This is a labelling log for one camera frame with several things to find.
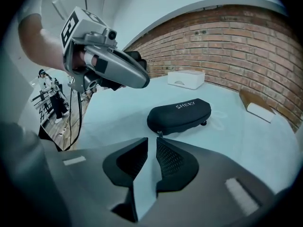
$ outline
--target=wooden floor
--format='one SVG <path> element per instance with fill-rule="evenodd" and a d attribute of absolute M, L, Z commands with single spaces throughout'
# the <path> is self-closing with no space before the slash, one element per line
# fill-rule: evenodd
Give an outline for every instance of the wooden floor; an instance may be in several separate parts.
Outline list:
<path fill-rule="evenodd" d="M 85 117 L 86 109 L 89 105 L 89 100 L 82 101 L 82 120 Z M 53 139 L 53 141 L 62 149 L 66 149 L 70 146 L 71 141 L 77 137 L 79 131 L 79 107 L 78 98 L 71 96 L 71 131 L 69 127 L 70 116 L 63 116 L 62 120 L 55 124 L 56 114 L 53 113 L 49 120 L 43 125 L 45 131 Z M 70 150 L 76 149 L 77 141 L 71 146 Z"/>

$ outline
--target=brick wall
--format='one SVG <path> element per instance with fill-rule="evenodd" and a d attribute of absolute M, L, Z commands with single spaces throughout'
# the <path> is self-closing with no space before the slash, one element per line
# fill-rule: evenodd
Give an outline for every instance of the brick wall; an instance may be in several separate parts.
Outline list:
<path fill-rule="evenodd" d="M 286 17 L 250 6 L 183 14 L 130 47 L 148 62 L 151 78 L 200 70 L 210 83 L 263 97 L 296 131 L 303 119 L 302 47 Z"/>

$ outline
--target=white box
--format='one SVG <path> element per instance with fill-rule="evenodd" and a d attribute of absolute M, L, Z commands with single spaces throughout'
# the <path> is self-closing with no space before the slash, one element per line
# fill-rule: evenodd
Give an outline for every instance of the white box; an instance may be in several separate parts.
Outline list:
<path fill-rule="evenodd" d="M 197 89 L 204 83 L 205 73 L 196 70 L 180 70 L 168 73 L 167 83 L 177 87 Z"/>

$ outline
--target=white table surface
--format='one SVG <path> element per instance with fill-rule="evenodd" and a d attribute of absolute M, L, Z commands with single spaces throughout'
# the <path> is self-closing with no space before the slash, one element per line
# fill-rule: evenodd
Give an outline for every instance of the white table surface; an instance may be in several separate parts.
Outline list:
<path fill-rule="evenodd" d="M 148 159 L 134 182 L 140 219 L 156 200 L 153 172 L 156 138 L 146 123 L 156 106 L 201 98 L 212 114 L 198 126 L 165 138 L 222 153 L 262 180 L 274 193 L 288 187 L 301 166 L 299 146 L 286 119 L 276 115 L 268 123 L 248 113 L 237 92 L 204 83 L 197 90 L 171 86 L 167 77 L 152 79 L 144 89 L 121 88 L 93 94 L 82 122 L 78 149 L 105 147 L 133 138 L 148 137 Z"/>

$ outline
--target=person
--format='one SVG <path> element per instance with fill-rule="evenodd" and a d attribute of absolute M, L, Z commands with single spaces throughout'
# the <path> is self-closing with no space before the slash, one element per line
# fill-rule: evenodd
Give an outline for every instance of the person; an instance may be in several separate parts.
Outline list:
<path fill-rule="evenodd" d="M 55 123 L 59 123 L 62 120 L 62 114 L 64 116 L 69 115 L 70 112 L 66 109 L 66 107 L 63 104 L 63 101 L 60 97 L 60 89 L 59 87 L 53 83 L 52 78 L 45 72 L 45 70 L 41 69 L 39 70 L 39 76 L 40 78 L 44 79 L 42 92 L 48 93 L 53 110 L 56 113 L 56 120 Z"/>

